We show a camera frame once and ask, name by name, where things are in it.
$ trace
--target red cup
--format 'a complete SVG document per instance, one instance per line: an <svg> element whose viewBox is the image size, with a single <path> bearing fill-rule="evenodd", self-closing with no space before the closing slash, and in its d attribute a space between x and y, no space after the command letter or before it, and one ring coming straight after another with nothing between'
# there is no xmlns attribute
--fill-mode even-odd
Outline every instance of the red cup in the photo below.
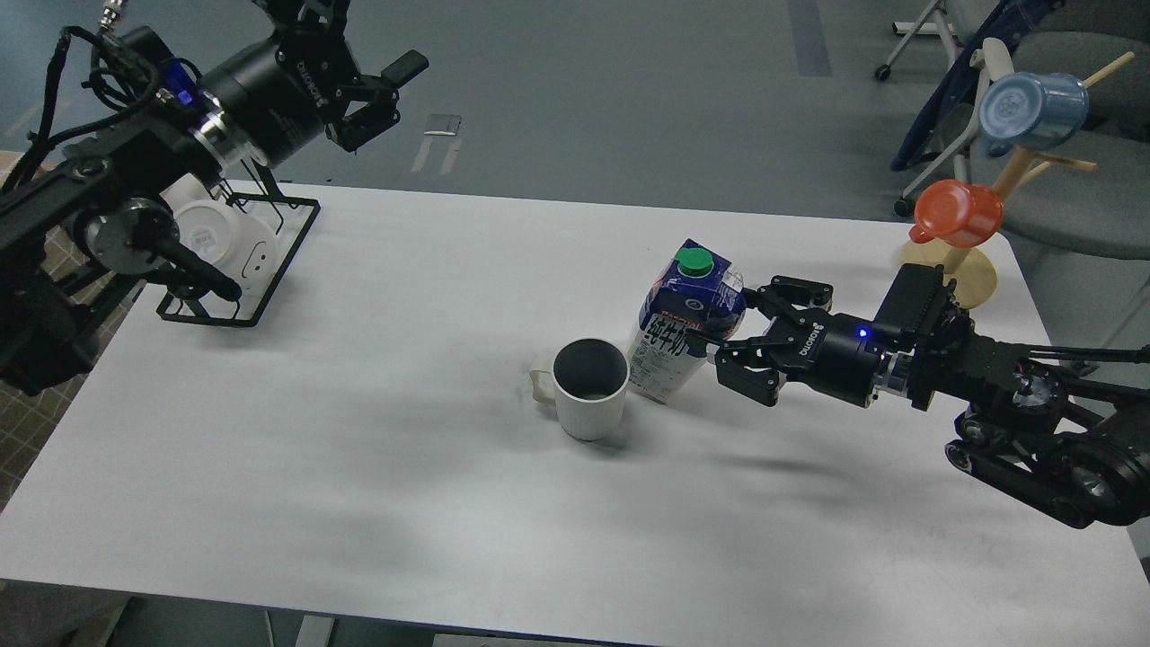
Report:
<svg viewBox="0 0 1150 647"><path fill-rule="evenodd" d="M911 239L915 242L938 238L954 247L974 247L1002 226L1003 201L981 184L941 179L922 191L914 205L914 222Z"/></svg>

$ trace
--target robotic arm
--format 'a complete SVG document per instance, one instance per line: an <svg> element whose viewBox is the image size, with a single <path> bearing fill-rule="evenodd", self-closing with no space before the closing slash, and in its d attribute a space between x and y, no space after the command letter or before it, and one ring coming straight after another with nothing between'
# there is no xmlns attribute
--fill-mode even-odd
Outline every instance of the robotic arm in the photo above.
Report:
<svg viewBox="0 0 1150 647"><path fill-rule="evenodd" d="M224 168L252 157L267 178L269 168L321 131L355 151L399 121L398 90L427 69L423 55L413 49L377 76L365 75L344 41L350 0L254 3L271 20L274 33L198 79L151 29L113 33L125 0L105 3L99 34L79 28L61 33L39 131L0 194L5 383L34 395L90 371L100 323L140 278L177 295L213 291L239 298L235 280L178 241L171 208L159 195L179 177L192 174L212 186ZM118 111L52 134L56 86L72 38L93 46L86 85ZM117 80L118 91L105 75ZM365 105L346 114L353 101ZM91 137L67 146L62 163L32 179L54 147L83 134ZM40 268L45 236L55 225L91 259L59 279ZM109 272L114 276L91 302L71 298Z"/></svg>
<svg viewBox="0 0 1150 647"><path fill-rule="evenodd" d="M941 268L904 264L873 321L830 314L833 288L776 276L746 302L769 329L742 341L690 333L713 357L719 384L767 407L787 383L867 407L888 392L926 411L934 394L969 403L946 446L959 470L1082 529L1150 516L1150 390L1083 380L1041 360L1150 362L1137 352L1004 344L974 333ZM1103 418L1070 396L1107 402ZM1084 431L1058 432L1063 421Z"/></svg>

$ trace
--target mug handle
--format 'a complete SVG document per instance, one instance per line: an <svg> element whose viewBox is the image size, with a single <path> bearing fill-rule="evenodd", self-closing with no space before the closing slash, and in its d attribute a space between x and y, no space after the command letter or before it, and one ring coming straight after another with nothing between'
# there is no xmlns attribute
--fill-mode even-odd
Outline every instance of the mug handle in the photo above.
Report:
<svg viewBox="0 0 1150 647"><path fill-rule="evenodd" d="M555 388L551 372L543 369L531 369L531 398L539 405L555 403Z"/></svg>

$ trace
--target green bottle cap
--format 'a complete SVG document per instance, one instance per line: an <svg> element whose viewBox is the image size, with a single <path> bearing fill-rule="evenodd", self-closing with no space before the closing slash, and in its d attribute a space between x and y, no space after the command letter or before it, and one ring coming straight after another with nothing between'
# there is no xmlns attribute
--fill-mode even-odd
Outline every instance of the green bottle cap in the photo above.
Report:
<svg viewBox="0 0 1150 647"><path fill-rule="evenodd" d="M682 247L675 260L678 261L678 270L692 277L706 276L715 265L715 256L703 247Z"/></svg>

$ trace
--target milk carton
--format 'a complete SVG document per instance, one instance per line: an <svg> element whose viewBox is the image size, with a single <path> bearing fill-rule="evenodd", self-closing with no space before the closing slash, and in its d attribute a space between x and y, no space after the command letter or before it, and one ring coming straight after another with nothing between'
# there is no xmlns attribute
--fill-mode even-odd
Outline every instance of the milk carton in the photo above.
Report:
<svg viewBox="0 0 1150 647"><path fill-rule="evenodd" d="M631 390L667 402L706 360L691 355L687 332L728 339L745 309L743 275L729 260L688 238L639 309L627 353Z"/></svg>

